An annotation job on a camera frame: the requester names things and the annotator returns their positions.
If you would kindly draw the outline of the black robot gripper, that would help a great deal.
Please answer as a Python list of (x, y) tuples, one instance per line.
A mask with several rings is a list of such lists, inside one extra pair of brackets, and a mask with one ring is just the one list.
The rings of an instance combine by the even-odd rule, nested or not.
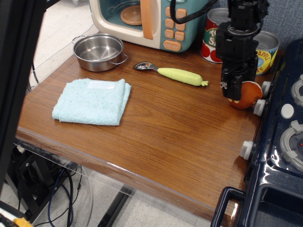
[(241, 99), (244, 81), (254, 81), (258, 57), (254, 38), (259, 34), (259, 26), (252, 29), (237, 30), (230, 21), (221, 23), (216, 30), (216, 56), (223, 62), (221, 89), (225, 97)]

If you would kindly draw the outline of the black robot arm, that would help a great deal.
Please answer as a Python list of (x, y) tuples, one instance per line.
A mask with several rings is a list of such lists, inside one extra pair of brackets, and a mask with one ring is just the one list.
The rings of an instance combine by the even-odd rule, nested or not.
[(216, 30), (216, 56), (222, 60), (221, 83), (226, 98), (239, 101), (244, 81), (254, 81), (258, 41), (263, 18), (268, 14), (266, 0), (230, 0), (228, 17)]

